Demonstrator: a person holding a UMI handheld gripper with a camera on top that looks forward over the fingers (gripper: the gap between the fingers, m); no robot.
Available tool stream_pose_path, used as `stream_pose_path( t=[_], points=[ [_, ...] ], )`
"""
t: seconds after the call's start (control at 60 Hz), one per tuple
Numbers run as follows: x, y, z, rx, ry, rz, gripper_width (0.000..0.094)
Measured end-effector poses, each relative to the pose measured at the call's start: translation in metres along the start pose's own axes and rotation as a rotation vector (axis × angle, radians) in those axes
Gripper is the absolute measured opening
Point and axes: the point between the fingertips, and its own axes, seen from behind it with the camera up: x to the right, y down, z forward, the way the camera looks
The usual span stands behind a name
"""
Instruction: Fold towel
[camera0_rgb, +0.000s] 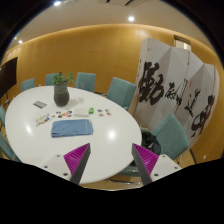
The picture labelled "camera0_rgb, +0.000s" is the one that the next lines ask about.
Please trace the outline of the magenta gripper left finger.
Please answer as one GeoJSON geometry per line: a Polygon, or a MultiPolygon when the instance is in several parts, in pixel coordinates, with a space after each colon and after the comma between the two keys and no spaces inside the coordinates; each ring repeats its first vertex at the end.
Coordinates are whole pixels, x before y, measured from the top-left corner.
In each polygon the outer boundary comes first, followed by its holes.
{"type": "Polygon", "coordinates": [[[90,153],[90,144],[87,143],[64,155],[65,162],[71,172],[70,181],[72,183],[80,183],[90,153]]]}

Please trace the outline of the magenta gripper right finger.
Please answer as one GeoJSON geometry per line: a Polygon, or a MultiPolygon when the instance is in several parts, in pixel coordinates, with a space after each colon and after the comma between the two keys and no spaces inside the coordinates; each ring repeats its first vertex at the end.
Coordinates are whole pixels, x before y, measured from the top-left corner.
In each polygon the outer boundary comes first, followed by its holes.
{"type": "Polygon", "coordinates": [[[158,161],[159,156],[137,144],[132,144],[132,155],[140,173],[143,185],[150,184],[152,182],[150,175],[158,161]]]}

